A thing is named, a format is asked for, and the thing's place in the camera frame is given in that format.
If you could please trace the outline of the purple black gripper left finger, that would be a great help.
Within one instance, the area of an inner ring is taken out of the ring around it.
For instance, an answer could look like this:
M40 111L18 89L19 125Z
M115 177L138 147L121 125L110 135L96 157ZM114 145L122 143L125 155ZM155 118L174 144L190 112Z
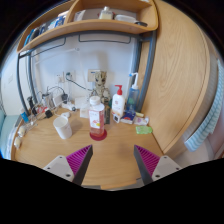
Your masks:
M66 157L67 162L74 174L73 183L76 185L82 184L92 155L93 148L91 145L88 145Z

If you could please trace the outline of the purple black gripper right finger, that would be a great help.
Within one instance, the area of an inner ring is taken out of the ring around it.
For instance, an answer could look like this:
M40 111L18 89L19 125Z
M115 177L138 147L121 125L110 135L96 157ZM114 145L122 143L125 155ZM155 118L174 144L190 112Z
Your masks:
M138 145L134 146L134 157L136 159L143 183L145 185L152 183L152 175L160 160L160 157Z

